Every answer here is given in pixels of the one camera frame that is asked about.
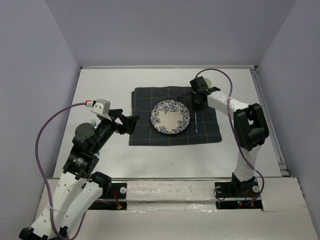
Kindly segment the iridescent spoon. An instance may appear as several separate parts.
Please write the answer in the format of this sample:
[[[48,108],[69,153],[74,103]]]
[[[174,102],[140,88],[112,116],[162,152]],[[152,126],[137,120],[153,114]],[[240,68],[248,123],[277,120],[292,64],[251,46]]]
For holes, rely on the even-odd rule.
[[[198,115],[197,112],[194,113],[194,120],[195,120],[195,132],[199,133],[199,124],[198,124]]]

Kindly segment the dark checked cloth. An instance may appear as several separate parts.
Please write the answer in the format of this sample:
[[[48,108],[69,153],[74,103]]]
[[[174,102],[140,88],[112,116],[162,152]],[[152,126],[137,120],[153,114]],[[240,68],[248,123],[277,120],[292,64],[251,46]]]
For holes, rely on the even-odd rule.
[[[137,87],[131,93],[131,107],[134,115],[139,115],[134,133],[129,137],[130,146],[183,146],[220,143],[222,135],[216,110],[207,108],[197,112],[198,129],[195,129],[195,113],[192,111],[191,87]],[[178,134],[158,132],[151,124],[150,114],[156,104],[174,100],[184,104],[190,112],[188,127]]]

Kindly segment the blue floral plate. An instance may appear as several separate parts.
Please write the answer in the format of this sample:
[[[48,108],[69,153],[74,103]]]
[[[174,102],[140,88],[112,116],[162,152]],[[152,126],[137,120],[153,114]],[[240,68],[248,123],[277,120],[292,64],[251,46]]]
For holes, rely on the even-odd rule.
[[[175,135],[184,131],[191,119],[188,108],[175,100],[164,100],[157,103],[150,113],[152,126],[160,133]]]

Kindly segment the pale yellow mug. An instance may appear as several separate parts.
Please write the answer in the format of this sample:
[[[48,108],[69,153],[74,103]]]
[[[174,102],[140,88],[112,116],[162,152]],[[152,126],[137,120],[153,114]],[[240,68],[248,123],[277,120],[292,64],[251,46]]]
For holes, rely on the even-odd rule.
[[[208,79],[208,78],[204,78],[204,80],[205,80],[205,82],[206,82],[206,84],[207,84],[208,88],[211,88],[211,87],[212,87],[212,82],[211,82],[211,80],[210,80],[210,79]]]

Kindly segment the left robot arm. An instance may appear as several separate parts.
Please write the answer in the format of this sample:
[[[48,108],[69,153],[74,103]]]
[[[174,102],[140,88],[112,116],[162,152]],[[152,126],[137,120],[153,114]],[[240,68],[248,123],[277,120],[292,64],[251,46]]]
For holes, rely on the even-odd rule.
[[[22,240],[70,240],[75,227],[81,227],[89,207],[110,194],[112,179],[94,171],[99,162],[98,152],[114,134],[134,132],[139,115],[124,116],[122,109],[105,115],[97,113],[100,123],[85,122],[77,126],[73,147],[62,168],[59,182],[48,193],[48,203],[39,217],[19,234]]]

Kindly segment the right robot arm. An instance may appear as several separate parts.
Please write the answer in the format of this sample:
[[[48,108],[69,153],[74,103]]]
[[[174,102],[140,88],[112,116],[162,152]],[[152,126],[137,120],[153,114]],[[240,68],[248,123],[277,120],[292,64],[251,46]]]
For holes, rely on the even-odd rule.
[[[200,112],[213,108],[225,114],[238,148],[231,181],[216,183],[217,197],[244,198],[252,191],[258,198],[264,188],[258,186],[255,177],[262,175],[256,169],[256,161],[261,146],[270,135],[261,105],[240,102],[232,98],[232,91],[224,94],[217,87],[209,87],[202,76],[195,77],[190,85],[192,110]]]

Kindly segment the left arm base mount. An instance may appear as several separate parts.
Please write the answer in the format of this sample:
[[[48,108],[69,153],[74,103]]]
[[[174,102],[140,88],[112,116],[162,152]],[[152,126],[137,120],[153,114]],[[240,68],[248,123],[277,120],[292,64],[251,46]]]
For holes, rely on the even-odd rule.
[[[102,195],[89,207],[89,210],[126,210],[127,188],[126,182],[112,182],[111,188],[104,188]]]

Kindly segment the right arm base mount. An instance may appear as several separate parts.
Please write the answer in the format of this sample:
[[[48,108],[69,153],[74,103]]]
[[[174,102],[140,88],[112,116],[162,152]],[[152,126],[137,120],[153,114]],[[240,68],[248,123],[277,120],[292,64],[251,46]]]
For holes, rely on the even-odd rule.
[[[217,210],[263,210],[261,197],[258,197],[259,193],[260,188],[257,182],[240,192],[231,189],[231,182],[214,183],[213,195],[216,198]]]

